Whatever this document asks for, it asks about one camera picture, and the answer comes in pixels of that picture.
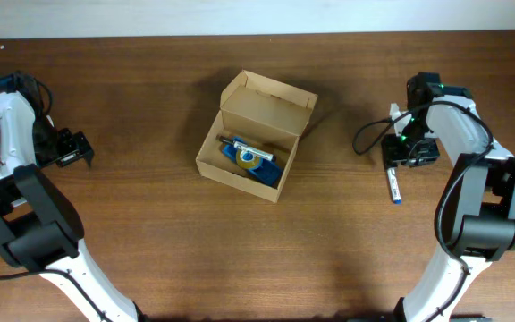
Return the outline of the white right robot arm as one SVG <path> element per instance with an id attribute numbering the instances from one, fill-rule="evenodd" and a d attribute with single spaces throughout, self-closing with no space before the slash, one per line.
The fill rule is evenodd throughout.
<path id="1" fill-rule="evenodd" d="M 429 165 L 444 149 L 452 173 L 435 210 L 437 246 L 418 284 L 399 299 L 397 321 L 447 321 L 472 282 L 515 250 L 515 156 L 477 113 L 470 91 L 435 72 L 407 82 L 407 109 L 392 105 L 381 140 L 394 202 L 395 169 Z"/>

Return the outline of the brown cardboard box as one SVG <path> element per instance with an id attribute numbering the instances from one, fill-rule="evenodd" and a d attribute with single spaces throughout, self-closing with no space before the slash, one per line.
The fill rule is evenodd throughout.
<path id="1" fill-rule="evenodd" d="M 254 72 L 240 72 L 223 90 L 219 112 L 196 157 L 200 174 L 276 202 L 316 103 L 314 93 Z M 280 177 L 271 185 L 260 182 L 223 153 L 220 136 L 238 137 L 252 148 L 273 154 Z"/>

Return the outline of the blue whiteboard marker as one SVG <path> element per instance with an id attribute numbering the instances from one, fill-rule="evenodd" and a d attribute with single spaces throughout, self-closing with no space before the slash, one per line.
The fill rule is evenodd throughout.
<path id="1" fill-rule="evenodd" d="M 399 184 L 396 177 L 396 172 L 394 167 L 390 167 L 386 170 L 387 180 L 389 182 L 390 192 L 392 201 L 394 204 L 401 204 L 401 194 L 399 189 Z"/>

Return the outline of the yellow tape roll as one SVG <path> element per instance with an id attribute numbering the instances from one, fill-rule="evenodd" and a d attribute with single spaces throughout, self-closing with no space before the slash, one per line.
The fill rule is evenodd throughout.
<path id="1" fill-rule="evenodd" d="M 253 170 L 261 166 L 262 158 L 248 150 L 238 149 L 235 158 L 236 164 L 245 170 Z"/>

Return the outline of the blue whiteboard duster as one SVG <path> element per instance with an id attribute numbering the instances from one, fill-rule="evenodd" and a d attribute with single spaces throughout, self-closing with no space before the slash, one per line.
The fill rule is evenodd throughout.
<path id="1" fill-rule="evenodd" d="M 245 140 L 243 140 L 240 137 L 234 136 L 232 139 L 234 139 L 235 141 L 240 141 L 242 143 L 249 145 Z M 238 149 L 234 148 L 232 145 L 224 143 L 224 147 L 222 148 L 222 153 L 226 157 L 228 157 L 234 164 L 236 164 L 235 158 L 236 158 L 237 150 Z M 259 182 L 261 182 L 267 186 L 273 187 L 274 184 L 277 182 L 277 180 L 281 177 L 282 172 L 283 172 L 282 169 L 276 164 L 275 161 L 270 162 L 270 161 L 262 158 L 262 164 L 260 167 L 253 169 L 253 170 L 245 170 L 242 168 L 241 169 L 245 170 L 248 174 L 250 174 L 252 177 L 257 179 Z"/>

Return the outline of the black whiteboard marker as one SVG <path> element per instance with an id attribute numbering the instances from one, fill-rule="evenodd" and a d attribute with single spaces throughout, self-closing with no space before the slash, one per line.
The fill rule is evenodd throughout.
<path id="1" fill-rule="evenodd" d="M 232 145 L 234 148 L 238 149 L 241 152 L 242 155 L 250 153 L 254 157 L 261 157 L 261 158 L 266 159 L 266 160 L 268 160 L 270 162 L 274 162 L 275 161 L 275 155 L 274 154 L 270 154 L 270 153 L 267 153 L 265 151 L 259 150 L 257 148 L 253 148 L 253 147 L 251 147 L 251 146 L 249 146 L 249 145 L 247 145 L 245 143 L 242 143 L 240 141 L 235 141 L 234 139 L 230 140 L 230 139 L 226 138 L 225 136 L 219 136 L 218 140 L 221 141 L 222 143 Z"/>

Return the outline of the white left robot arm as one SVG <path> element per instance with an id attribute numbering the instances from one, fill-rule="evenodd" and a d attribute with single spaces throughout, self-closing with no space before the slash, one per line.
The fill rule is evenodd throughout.
<path id="1" fill-rule="evenodd" d="M 52 92 L 37 78 L 24 72 L 0 78 L 0 257 L 18 270 L 0 281 L 38 275 L 89 321 L 145 321 L 91 257 L 80 215 L 43 173 L 94 157 L 83 132 L 55 127 L 52 104 Z"/>

